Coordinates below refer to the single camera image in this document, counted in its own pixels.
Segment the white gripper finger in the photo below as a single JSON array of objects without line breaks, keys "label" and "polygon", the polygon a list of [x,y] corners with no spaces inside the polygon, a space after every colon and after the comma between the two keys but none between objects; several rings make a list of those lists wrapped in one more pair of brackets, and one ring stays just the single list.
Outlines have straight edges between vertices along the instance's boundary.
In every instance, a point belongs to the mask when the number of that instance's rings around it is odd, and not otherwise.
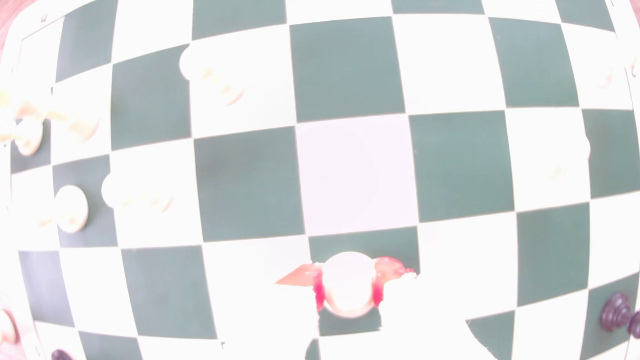
[{"label": "white gripper finger", "polygon": [[375,259],[374,268],[381,317],[375,359],[494,359],[439,273],[417,274],[391,257]]},{"label": "white gripper finger", "polygon": [[227,303],[224,359],[305,359],[317,335],[322,267],[302,264],[272,283],[236,288]]}]

